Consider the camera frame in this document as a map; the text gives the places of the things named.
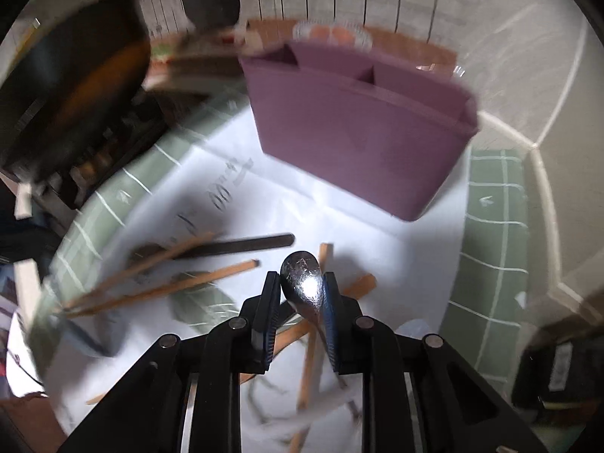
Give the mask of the white green printed mat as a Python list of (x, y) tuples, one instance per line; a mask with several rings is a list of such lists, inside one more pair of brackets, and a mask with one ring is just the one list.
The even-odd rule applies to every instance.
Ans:
[(420, 219), (398, 220), (266, 157), (247, 98), (229, 93), (81, 209), (45, 280), (30, 348), (59, 424), (72, 431), (161, 334), (192, 337), (233, 317), (287, 253), (252, 251), (255, 269), (209, 287), (80, 318), (99, 351), (59, 326), (57, 305), (124, 270), (140, 250), (207, 232), (289, 233), (298, 250), (332, 245), (329, 270), (340, 287), (375, 276), (361, 302), (368, 314), (407, 336), (440, 332), (506, 393), (528, 280), (526, 204), (522, 153), (473, 146)]

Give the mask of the purple utensil holder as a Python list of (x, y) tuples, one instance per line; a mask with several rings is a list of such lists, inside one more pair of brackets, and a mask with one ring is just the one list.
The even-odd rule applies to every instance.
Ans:
[(290, 41), (240, 66), (264, 153), (403, 221), (479, 130), (469, 91), (384, 54)]

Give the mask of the black handled spoon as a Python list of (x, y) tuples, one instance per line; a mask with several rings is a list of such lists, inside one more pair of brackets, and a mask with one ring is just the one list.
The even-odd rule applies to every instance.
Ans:
[[(184, 253), (176, 256), (175, 259), (186, 260), (238, 253), (249, 253), (250, 251), (268, 251), (274, 250), (275, 248), (289, 248), (294, 244), (294, 242), (295, 235), (293, 233), (215, 241), (200, 245), (196, 248), (190, 248)], [(130, 267), (135, 263), (141, 262), (143, 259), (160, 253), (161, 251), (164, 251), (164, 248), (157, 243), (141, 245), (140, 247), (134, 248), (131, 251), (127, 259), (126, 266)]]

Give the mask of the patterned plate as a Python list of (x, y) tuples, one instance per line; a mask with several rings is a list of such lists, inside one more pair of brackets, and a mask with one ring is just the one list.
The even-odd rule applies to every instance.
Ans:
[(373, 38), (363, 27), (352, 23), (321, 23), (300, 20), (293, 27), (292, 36), (298, 41), (316, 41), (323, 44), (371, 50)]

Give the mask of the shiny metal spoon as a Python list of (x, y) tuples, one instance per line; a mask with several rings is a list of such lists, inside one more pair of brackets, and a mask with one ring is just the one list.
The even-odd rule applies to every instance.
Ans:
[(294, 251), (280, 267), (282, 293), (290, 306), (317, 331), (326, 351), (329, 351), (322, 325), (324, 280), (318, 260), (308, 251)]

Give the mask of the wooden chopstick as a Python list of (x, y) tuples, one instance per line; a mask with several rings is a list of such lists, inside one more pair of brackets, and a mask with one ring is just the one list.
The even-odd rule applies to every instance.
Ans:
[(83, 304), (88, 303), (90, 300), (94, 299), (94, 297), (98, 297), (101, 294), (104, 294), (110, 288), (115, 287), (122, 281), (132, 276), (135, 276), (141, 272), (144, 272), (150, 268), (154, 268), (154, 266), (159, 265), (161, 262), (173, 260), (177, 256), (185, 253), (186, 251), (191, 250), (192, 248), (200, 247), (202, 244), (207, 243), (214, 237), (215, 234), (213, 232), (206, 232), (200, 236), (188, 238), (186, 241), (180, 242), (179, 244), (174, 245), (174, 247), (172, 248), (168, 248), (168, 250), (158, 251), (154, 255), (142, 259), (131, 267), (119, 273), (113, 274), (106, 280), (103, 280), (96, 287), (94, 287), (93, 290), (90, 290), (89, 293), (86, 293), (81, 297), (75, 297), (74, 299), (64, 303), (62, 305), (62, 309), (73, 310), (79, 308)]
[[(207, 407), (239, 405), (240, 382), (265, 371), (241, 371), (240, 346), (246, 320), (236, 315), (204, 336), (180, 339), (174, 333), (160, 336), (133, 366), (110, 388), (103, 399), (128, 394), (141, 400), (168, 400), (177, 395), (185, 379), (200, 374), (197, 402)], [(305, 336), (309, 323), (300, 322), (284, 331), (277, 329), (273, 358), (292, 342)]]
[[(318, 263), (320, 268), (325, 269), (325, 263), (328, 262), (329, 256), (333, 252), (333, 246), (329, 243), (322, 243), (318, 251)], [(314, 378), (314, 365), (317, 351), (322, 347), (322, 344), (317, 342), (317, 331), (314, 326), (308, 331), (307, 346), (305, 351), (303, 371), (300, 381), (300, 388), (297, 400), (297, 411), (302, 412), (307, 409), (310, 400), (313, 395), (315, 385), (313, 384)], [(289, 444), (289, 452), (301, 452), (308, 434), (309, 428), (306, 427), (304, 430), (298, 430), (293, 434)]]
[(157, 297), (166, 297), (169, 294), (178, 293), (181, 290), (190, 290), (191, 288), (198, 287), (199, 285), (209, 284), (220, 279), (255, 269), (259, 265), (260, 262), (258, 260), (240, 262), (209, 273), (204, 273), (194, 278), (163, 284), (160, 287), (151, 288), (150, 290), (143, 291), (142, 293), (126, 294), (126, 296), (117, 297), (116, 299), (108, 300), (107, 302), (86, 307), (81, 310), (67, 311), (66, 317), (76, 318), (80, 316), (91, 316), (105, 310), (130, 306), (139, 302), (144, 302), (145, 300), (153, 300)]

